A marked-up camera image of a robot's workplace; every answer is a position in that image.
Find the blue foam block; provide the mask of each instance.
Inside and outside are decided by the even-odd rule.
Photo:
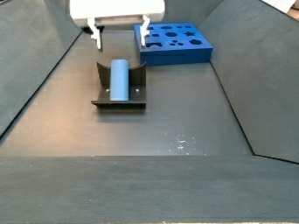
[[[148,66],[209,62],[212,46],[190,23],[149,24],[149,36],[141,47],[140,24],[134,25],[134,41],[140,64]]]
[[[128,61],[125,59],[110,61],[109,100],[128,101]]]

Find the blue cylinder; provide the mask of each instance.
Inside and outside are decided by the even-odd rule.
[[[128,61],[125,59],[110,61],[109,100],[128,101]]]

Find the shape sorter board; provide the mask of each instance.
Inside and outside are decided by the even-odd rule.
[[[144,39],[144,47],[140,26],[134,25],[140,64],[161,66],[209,62],[212,46],[193,24],[149,24],[149,36]]]

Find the dark gray surface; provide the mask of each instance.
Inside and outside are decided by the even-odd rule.
[[[210,64],[146,68],[146,108],[97,110],[97,62],[138,66],[132,31],[78,37],[0,143],[0,156],[250,156]]]
[[[1,157],[1,222],[297,222],[297,172],[261,157]]]
[[[0,6],[0,136],[79,34],[51,0]]]
[[[253,152],[299,162],[299,23],[257,0],[225,0],[200,26]]]
[[[164,0],[162,23],[201,23],[222,0]]]

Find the black stand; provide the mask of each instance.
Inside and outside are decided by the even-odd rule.
[[[105,109],[145,108],[145,64],[128,69],[128,101],[109,100],[110,68],[97,63],[100,90],[97,100],[90,103]]]

